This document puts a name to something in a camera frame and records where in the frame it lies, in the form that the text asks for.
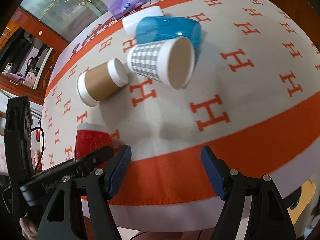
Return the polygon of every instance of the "brown wooden floor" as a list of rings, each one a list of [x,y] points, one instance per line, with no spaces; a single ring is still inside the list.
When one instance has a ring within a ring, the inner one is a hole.
[[[320,16],[308,0],[270,0],[288,14],[320,46]]]

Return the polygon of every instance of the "gray and white checkered pattern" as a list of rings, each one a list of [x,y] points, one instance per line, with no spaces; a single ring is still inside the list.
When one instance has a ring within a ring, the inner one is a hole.
[[[160,81],[156,65],[158,53],[165,42],[155,41],[135,47],[131,56],[131,65],[137,74]]]

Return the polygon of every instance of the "blue plastic cup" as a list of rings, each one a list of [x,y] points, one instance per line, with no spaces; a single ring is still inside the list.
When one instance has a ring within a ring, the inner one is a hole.
[[[197,49],[201,40],[200,23],[185,17],[145,17],[138,23],[136,29],[138,44],[169,40],[180,36],[191,40],[194,49]]]

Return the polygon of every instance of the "metal screw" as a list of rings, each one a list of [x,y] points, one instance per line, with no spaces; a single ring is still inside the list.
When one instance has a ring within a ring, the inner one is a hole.
[[[235,169],[231,169],[231,170],[230,170],[230,174],[235,176],[235,175],[238,175],[238,174],[239,174],[239,171],[237,171],[237,170],[235,170]]]
[[[102,169],[97,169],[94,171],[94,174],[96,174],[96,175],[101,175],[102,173],[103,173]]]
[[[269,175],[264,175],[264,176],[263,176],[263,179],[264,179],[265,181],[270,181],[270,180],[271,180],[271,177],[270,177]]]
[[[69,176],[69,175],[66,175],[66,176],[63,176],[62,181],[63,181],[63,182],[66,182],[66,181],[68,181],[69,179],[70,179],[70,176]]]

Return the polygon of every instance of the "orange stripe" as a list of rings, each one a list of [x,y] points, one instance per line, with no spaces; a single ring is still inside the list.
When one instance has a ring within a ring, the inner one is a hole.
[[[157,6],[160,6],[161,9],[168,8],[177,4],[190,2],[193,0],[163,0],[157,3]],[[55,87],[58,81],[64,76],[64,74],[78,61],[80,60],[85,54],[87,54],[95,45],[102,42],[105,38],[109,37],[116,31],[122,28],[122,20],[116,22],[111,27],[108,27],[99,35],[97,35],[93,40],[89,41],[85,46],[83,46],[59,71],[59,73],[52,79],[51,83],[48,85],[47,91],[45,96],[49,94],[50,90]]]
[[[110,204],[163,205],[214,196],[200,161],[209,145],[218,158],[259,178],[283,166],[320,135],[320,92],[266,121],[188,149],[131,162]]]

